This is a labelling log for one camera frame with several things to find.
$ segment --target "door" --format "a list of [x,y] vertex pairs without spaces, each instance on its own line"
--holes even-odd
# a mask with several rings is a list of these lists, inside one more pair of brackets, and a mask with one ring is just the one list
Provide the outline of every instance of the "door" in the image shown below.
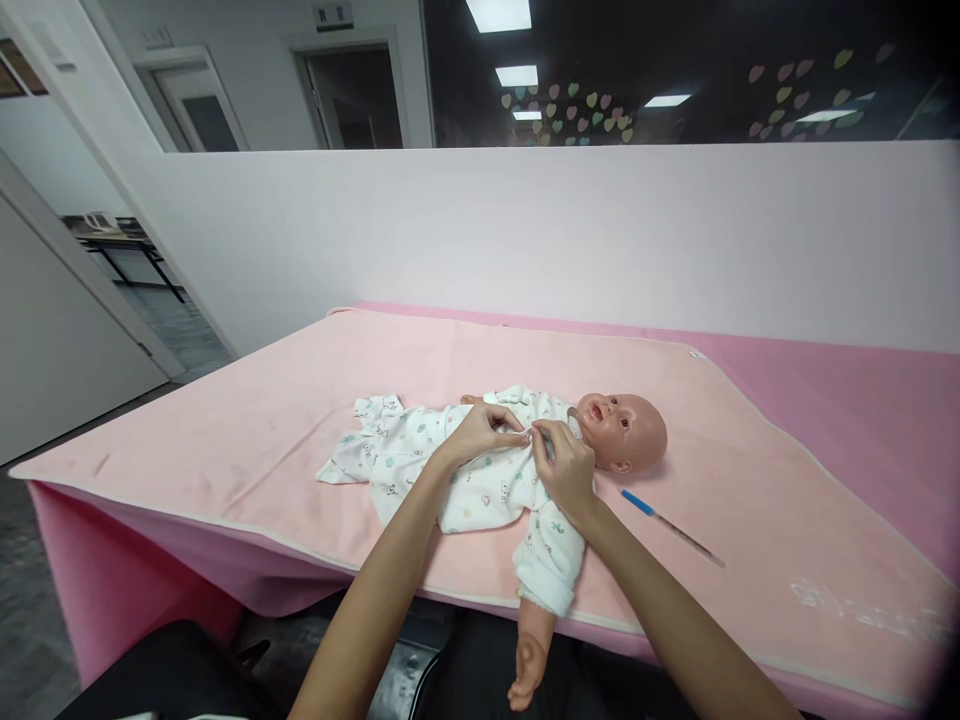
[[198,62],[153,73],[178,129],[193,152],[237,152],[232,112],[223,107],[213,71]]
[[0,195],[0,464],[167,377]]

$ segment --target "fluorescent light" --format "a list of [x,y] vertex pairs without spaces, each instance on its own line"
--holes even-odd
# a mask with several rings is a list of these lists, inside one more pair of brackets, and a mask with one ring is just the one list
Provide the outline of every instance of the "fluorescent light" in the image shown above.
[[467,0],[467,7],[482,33],[531,27],[529,0]]
[[644,107],[676,107],[684,100],[686,100],[689,95],[657,95],[654,98],[650,98]]
[[497,77],[504,87],[523,87],[538,85],[536,65],[514,65],[508,68],[497,68]]
[[821,110],[813,115],[807,115],[800,118],[797,122],[826,122],[827,120],[836,120],[844,115],[853,115],[856,110]]

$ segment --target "baby onesie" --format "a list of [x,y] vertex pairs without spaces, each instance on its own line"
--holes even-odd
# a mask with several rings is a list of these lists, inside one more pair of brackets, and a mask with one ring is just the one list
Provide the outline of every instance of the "baby onesie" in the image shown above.
[[[569,403],[516,385],[489,392],[484,402],[509,408],[525,428],[534,420],[565,420],[583,436]],[[361,398],[354,415],[362,427],[340,440],[317,480],[333,484],[368,481],[373,504],[386,526],[427,463],[427,458],[470,412],[471,405],[443,410],[404,409],[396,395]],[[567,614],[580,574],[584,542],[547,495],[533,460],[533,445],[495,450],[461,466],[437,518],[445,533],[509,525],[530,509],[526,537],[513,553],[520,596],[558,617]]]

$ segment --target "table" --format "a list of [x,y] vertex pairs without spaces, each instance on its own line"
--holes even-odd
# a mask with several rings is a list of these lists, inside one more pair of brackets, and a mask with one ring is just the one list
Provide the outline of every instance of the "table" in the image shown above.
[[181,303],[184,302],[183,296],[177,290],[176,285],[170,282],[170,278],[167,277],[167,274],[163,272],[163,268],[160,267],[160,263],[163,262],[163,257],[157,252],[157,248],[149,238],[130,237],[122,232],[74,233],[73,236],[80,241],[80,244],[87,249],[87,252],[98,252],[103,255],[106,261],[110,263],[110,267],[116,270],[120,279],[129,287],[133,287],[133,283],[130,282],[130,278],[124,275],[123,270],[121,270],[120,266],[110,257],[107,250],[139,250],[150,264],[153,265],[153,269],[157,271],[157,275],[159,275],[166,286],[170,288],[170,292],[172,292]]

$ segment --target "blue pen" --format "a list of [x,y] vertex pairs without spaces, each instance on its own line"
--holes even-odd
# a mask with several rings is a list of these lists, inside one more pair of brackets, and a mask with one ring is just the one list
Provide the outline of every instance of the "blue pen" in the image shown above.
[[706,555],[708,558],[710,558],[711,560],[713,560],[713,562],[715,562],[717,565],[719,565],[720,567],[726,567],[726,566],[727,566],[726,563],[723,562],[723,560],[721,560],[721,559],[718,558],[716,555],[714,555],[712,552],[710,552],[709,550],[707,550],[703,545],[701,545],[701,544],[698,543],[696,540],[694,540],[692,537],[690,537],[689,535],[687,535],[683,530],[681,530],[681,529],[678,528],[676,525],[674,525],[672,522],[670,522],[669,520],[667,520],[665,517],[663,517],[663,515],[661,515],[660,513],[658,513],[656,510],[654,510],[654,509],[653,509],[652,507],[650,507],[649,505],[647,505],[643,500],[641,500],[640,498],[638,498],[638,497],[637,497],[636,495],[634,495],[632,492],[630,492],[629,490],[621,490],[621,491],[620,491],[620,494],[623,495],[627,500],[629,500],[630,502],[632,502],[634,505],[636,505],[638,508],[640,508],[640,510],[641,510],[645,515],[649,515],[650,517],[656,518],[657,520],[659,520],[660,522],[662,522],[664,525],[666,525],[668,528],[670,528],[671,530],[673,530],[677,535],[679,535],[679,536],[682,537],[684,540],[686,540],[688,543],[690,543],[691,545],[693,545],[697,550],[699,550],[699,551],[702,552],[704,555]]

